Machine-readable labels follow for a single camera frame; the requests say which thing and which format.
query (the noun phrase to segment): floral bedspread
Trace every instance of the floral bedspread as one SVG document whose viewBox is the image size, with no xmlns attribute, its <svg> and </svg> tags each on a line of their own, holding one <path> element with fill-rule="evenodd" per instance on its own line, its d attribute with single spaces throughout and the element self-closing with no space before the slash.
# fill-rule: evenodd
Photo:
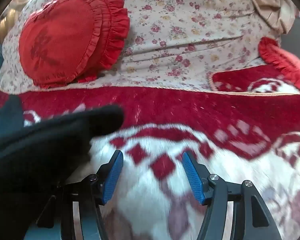
<svg viewBox="0 0 300 240">
<path fill-rule="evenodd" d="M 0 90 L 38 91 L 22 69 L 18 39 L 28 16 L 51 0 L 31 0 L 3 44 Z M 111 71 L 90 83 L 102 86 L 209 89 L 211 72 L 238 69 L 258 56 L 263 36 L 279 40 L 255 12 L 251 0 L 125 0 L 130 32 Z"/>
</svg>

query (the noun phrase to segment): fabric fold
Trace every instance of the fabric fold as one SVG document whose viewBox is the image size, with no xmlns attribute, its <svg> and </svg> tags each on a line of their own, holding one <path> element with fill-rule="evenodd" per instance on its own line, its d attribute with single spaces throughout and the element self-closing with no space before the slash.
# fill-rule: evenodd
<svg viewBox="0 0 300 240">
<path fill-rule="evenodd" d="M 295 20 L 296 6 L 291 0 L 252 0 L 260 16 L 278 33 L 288 33 Z"/>
</svg>

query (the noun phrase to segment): metal bolt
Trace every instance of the metal bolt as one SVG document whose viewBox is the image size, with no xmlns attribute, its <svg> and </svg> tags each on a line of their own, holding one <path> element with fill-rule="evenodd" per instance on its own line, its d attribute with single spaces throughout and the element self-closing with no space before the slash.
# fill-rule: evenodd
<svg viewBox="0 0 300 240">
<path fill-rule="evenodd" d="M 211 179 L 211 180 L 218 180 L 218 179 L 219 179 L 219 176 L 216 175 L 216 174 L 211 174 L 211 175 L 210 175 L 210 179 Z"/>
<path fill-rule="evenodd" d="M 96 175 L 96 174 L 91 174 L 89 180 L 90 180 L 90 181 L 94 181 L 94 180 L 97 179 L 97 177 L 98 177 L 98 175 Z"/>
<path fill-rule="evenodd" d="M 247 187 L 252 187 L 253 183 L 249 180 L 245 180 L 244 185 L 246 185 Z"/>
</svg>

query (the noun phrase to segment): black glove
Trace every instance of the black glove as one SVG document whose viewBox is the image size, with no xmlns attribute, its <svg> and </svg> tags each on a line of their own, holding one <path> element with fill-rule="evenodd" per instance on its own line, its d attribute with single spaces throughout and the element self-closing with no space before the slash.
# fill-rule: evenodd
<svg viewBox="0 0 300 240">
<path fill-rule="evenodd" d="M 15 116 L 10 109 L 2 108 L 10 113 L 6 118 Z M 122 122 L 118 106 L 104 106 L 26 128 L 7 125 L 0 135 L 0 239 L 23 239 L 55 188 L 89 160 L 90 139 L 114 132 Z"/>
</svg>

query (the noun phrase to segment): red ruffle trim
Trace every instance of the red ruffle trim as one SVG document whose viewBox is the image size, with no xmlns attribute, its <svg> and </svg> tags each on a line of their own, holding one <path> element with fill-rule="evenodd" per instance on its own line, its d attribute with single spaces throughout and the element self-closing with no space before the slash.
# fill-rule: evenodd
<svg viewBox="0 0 300 240">
<path fill-rule="evenodd" d="M 300 59 L 278 47 L 275 40 L 263 37 L 258 46 L 260 57 L 280 71 L 300 90 Z"/>
<path fill-rule="evenodd" d="M 87 63 L 85 72 L 77 82 L 89 82 L 98 78 L 102 70 L 109 70 L 116 63 L 128 36 L 130 19 L 123 8 L 124 0 L 98 0 L 102 13 L 100 40 Z"/>
</svg>

